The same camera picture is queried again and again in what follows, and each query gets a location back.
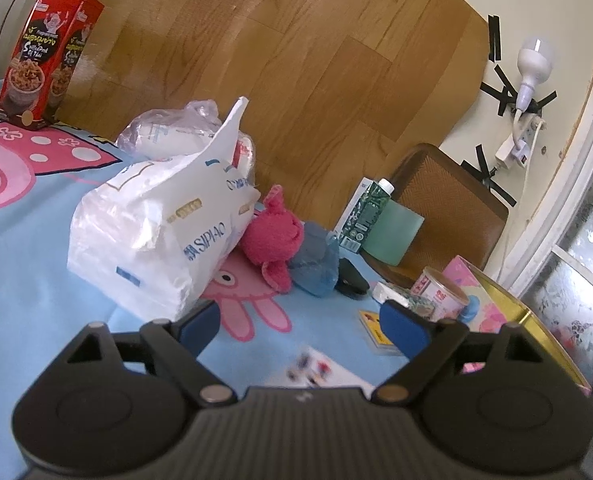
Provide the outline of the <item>pink cookie tin box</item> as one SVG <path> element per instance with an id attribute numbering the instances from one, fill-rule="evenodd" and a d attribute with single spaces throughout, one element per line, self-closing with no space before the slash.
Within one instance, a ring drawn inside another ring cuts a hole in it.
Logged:
<path id="1" fill-rule="evenodd" d="M 465 323 L 472 332 L 493 334 L 498 333 L 506 323 L 517 323 L 542 345 L 585 393 L 591 392 L 591 385 L 565 348 L 519 299 L 461 256 L 449 261 L 442 274 L 466 294 L 468 304 L 459 309 L 453 307 L 436 310 L 434 318 L 455 318 Z"/>

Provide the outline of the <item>black oval case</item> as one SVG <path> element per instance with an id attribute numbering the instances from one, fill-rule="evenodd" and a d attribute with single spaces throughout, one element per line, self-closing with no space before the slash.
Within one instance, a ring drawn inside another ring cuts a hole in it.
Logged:
<path id="1" fill-rule="evenodd" d="M 359 299 L 368 294 L 370 285 L 349 259 L 341 258 L 335 289 L 345 297 Z"/>

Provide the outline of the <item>clear plastic cup stack bag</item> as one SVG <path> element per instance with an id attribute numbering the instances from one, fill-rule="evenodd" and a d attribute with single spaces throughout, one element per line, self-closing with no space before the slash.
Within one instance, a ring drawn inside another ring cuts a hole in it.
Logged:
<path id="1" fill-rule="evenodd" d="M 148 110 L 118 135 L 116 145 L 126 153 L 149 159 L 194 155 L 217 139 L 216 157 L 231 162 L 251 184 L 255 179 L 255 146 L 239 127 L 249 104 L 240 96 L 224 120 L 215 101 L 190 101 L 180 110 Z"/>

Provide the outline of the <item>pink plush toy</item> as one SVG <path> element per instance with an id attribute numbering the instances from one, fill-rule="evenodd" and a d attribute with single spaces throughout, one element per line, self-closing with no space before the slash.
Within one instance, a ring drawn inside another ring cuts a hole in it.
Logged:
<path id="1" fill-rule="evenodd" d="M 292 287 L 288 262 L 304 240 L 301 220 L 284 204 L 283 188 L 273 185 L 263 200 L 263 210 L 246 228 L 239 246 L 266 284 L 280 294 Z"/>

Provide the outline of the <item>small green white packet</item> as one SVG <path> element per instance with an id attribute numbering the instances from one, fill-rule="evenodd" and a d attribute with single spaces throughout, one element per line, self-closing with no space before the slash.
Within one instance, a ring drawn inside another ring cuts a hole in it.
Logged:
<path id="1" fill-rule="evenodd" d="M 385 301 L 392 300 L 427 320 L 430 320 L 435 310 L 432 301 L 413 294 L 407 288 L 389 282 L 378 282 L 374 284 L 373 289 L 371 289 L 371 297 L 373 297 L 378 304 L 384 304 Z"/>

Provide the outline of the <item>white blue wet wipes pack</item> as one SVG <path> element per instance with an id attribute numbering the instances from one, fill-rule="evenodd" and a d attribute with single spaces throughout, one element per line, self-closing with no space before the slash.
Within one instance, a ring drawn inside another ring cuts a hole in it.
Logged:
<path id="1" fill-rule="evenodd" d="M 280 388 L 359 388 L 370 396 L 374 386 L 312 347 L 302 351 L 282 370 L 270 376 L 266 386 Z"/>

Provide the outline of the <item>white light bulb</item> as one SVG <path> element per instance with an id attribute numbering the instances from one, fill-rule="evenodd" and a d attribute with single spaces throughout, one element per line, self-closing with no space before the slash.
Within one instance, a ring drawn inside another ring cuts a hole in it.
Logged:
<path id="1" fill-rule="evenodd" d="M 553 49 L 542 37 L 531 37 L 521 46 L 517 57 L 521 84 L 516 100 L 516 107 L 521 112 L 528 110 L 536 87 L 551 76 L 554 57 Z"/>

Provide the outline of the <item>white power strip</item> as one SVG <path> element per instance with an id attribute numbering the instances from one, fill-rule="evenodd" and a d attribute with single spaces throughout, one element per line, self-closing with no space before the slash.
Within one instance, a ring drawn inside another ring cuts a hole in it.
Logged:
<path id="1" fill-rule="evenodd" d="M 522 114 L 513 119 L 513 131 L 495 153 L 496 165 L 509 169 L 513 164 L 525 168 L 534 148 L 535 136 L 545 128 L 538 114 Z"/>

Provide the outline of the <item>green drink carton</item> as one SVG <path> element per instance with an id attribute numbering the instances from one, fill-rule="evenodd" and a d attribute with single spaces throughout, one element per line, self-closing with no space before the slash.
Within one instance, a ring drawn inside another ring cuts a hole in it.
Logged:
<path id="1" fill-rule="evenodd" d="M 387 179 L 362 178 L 333 230 L 342 248 L 349 252 L 361 249 L 393 191 Z"/>

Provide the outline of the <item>cartoon pig tablecloth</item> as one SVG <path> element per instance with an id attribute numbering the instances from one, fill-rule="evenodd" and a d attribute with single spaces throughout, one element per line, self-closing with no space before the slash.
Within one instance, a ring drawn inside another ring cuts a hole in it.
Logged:
<path id="1" fill-rule="evenodd" d="M 66 267 L 76 205 L 129 162 L 122 156 L 103 169 L 39 176 L 30 192 L 0 209 L 0 479 L 19 478 L 26 468 L 11 432 L 16 402 L 66 344 L 89 322 L 105 322 L 114 332 L 142 324 Z M 199 356 L 237 393 L 273 382 L 309 347 L 371 385 L 407 362 L 369 340 L 359 322 L 359 311 L 377 310 L 369 297 L 315 298 L 294 288 L 275 300 L 291 320 L 290 332 L 277 332 L 248 306 L 253 339 L 220 330 Z"/>

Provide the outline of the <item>red cereal box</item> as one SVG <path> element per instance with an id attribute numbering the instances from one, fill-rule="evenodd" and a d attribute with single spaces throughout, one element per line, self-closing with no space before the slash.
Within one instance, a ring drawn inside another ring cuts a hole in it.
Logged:
<path id="1" fill-rule="evenodd" d="M 99 0 L 36 0 L 2 82 L 0 120 L 28 130 L 56 121 L 103 9 Z"/>

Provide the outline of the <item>wood grain board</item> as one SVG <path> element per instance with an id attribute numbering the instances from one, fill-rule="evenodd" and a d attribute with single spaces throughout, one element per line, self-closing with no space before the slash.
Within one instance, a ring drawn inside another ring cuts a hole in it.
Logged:
<path id="1" fill-rule="evenodd" d="M 147 110 L 247 98 L 257 186 L 323 226 L 362 178 L 444 141 L 489 59 L 465 0 L 100 1 L 62 122 L 112 139 Z"/>

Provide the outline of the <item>white pink tin can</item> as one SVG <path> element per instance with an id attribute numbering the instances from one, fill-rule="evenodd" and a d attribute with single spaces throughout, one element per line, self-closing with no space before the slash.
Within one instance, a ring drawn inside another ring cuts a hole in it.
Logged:
<path id="1" fill-rule="evenodd" d="M 432 304 L 428 318 L 433 322 L 441 318 L 457 318 L 469 304 L 468 296 L 457 284 L 430 266 L 423 269 L 411 287 L 411 293 Z"/>

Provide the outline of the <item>blue soft pouch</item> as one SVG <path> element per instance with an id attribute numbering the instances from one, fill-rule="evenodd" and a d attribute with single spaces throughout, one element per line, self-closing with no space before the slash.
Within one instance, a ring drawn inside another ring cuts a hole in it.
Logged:
<path id="1" fill-rule="evenodd" d="M 325 297 L 339 278 L 339 240 L 316 222 L 304 223 L 304 240 L 288 262 L 292 282 L 316 297 Z"/>

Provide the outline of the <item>white tissue pack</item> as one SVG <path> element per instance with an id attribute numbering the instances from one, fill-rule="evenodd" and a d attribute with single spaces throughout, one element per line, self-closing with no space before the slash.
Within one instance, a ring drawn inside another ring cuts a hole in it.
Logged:
<path id="1" fill-rule="evenodd" d="M 234 250 L 260 193 L 234 166 L 242 96 L 205 148 L 135 162 L 88 192 L 68 268 L 138 318 L 188 313 Z"/>

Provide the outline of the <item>yellow card pack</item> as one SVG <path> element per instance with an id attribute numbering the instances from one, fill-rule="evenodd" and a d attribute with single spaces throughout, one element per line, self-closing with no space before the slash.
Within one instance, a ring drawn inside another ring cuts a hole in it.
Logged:
<path id="1" fill-rule="evenodd" d="M 397 349 L 393 342 L 382 332 L 378 313 L 359 310 L 359 321 L 361 321 L 369 341 L 377 352 L 387 354 L 388 356 L 401 355 L 400 350 Z"/>

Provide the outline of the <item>brown woven chair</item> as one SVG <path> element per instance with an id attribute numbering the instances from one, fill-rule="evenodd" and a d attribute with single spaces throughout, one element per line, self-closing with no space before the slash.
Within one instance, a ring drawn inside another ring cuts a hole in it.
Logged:
<path id="1" fill-rule="evenodd" d="M 393 183 L 394 202 L 420 214 L 423 225 L 396 266 L 363 252 L 371 269 L 409 287 L 427 266 L 441 271 L 457 256 L 485 268 L 508 209 L 481 182 L 436 146 L 421 143 L 406 153 Z"/>

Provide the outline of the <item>white window frame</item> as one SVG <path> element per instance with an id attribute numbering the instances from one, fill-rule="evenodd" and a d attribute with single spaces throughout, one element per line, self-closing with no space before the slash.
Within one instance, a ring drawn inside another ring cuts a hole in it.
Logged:
<path id="1" fill-rule="evenodd" d="M 531 214 L 517 206 L 502 237 L 497 283 L 520 297 L 537 278 L 549 256 L 566 261 L 593 285 L 593 276 L 558 246 L 559 238 L 583 200 L 593 176 L 593 81 L 582 114 L 560 157 L 554 177 Z"/>

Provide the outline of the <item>teal plastic cup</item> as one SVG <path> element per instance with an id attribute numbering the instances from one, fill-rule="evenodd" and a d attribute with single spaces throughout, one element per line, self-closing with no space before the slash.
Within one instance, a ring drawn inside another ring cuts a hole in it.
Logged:
<path id="1" fill-rule="evenodd" d="M 363 244 L 363 252 L 390 266 L 398 266 L 425 218 L 389 200 Z"/>

